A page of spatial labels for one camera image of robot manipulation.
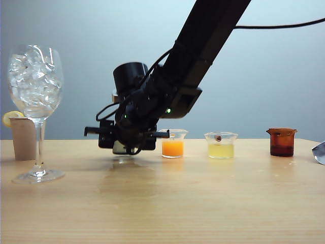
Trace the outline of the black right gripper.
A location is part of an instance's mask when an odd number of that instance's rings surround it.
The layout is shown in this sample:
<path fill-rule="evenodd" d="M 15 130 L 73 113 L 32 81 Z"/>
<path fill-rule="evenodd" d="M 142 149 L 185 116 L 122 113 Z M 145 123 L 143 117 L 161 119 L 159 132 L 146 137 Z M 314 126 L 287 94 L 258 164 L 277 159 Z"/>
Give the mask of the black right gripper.
<path fill-rule="evenodd" d="M 156 126 L 142 129 L 121 129 L 112 120 L 102 120 L 98 127 L 85 127 L 84 135 L 98 134 L 100 148 L 112 149 L 119 142 L 124 150 L 154 150 L 157 138 L 167 139 L 170 131 L 157 131 Z"/>

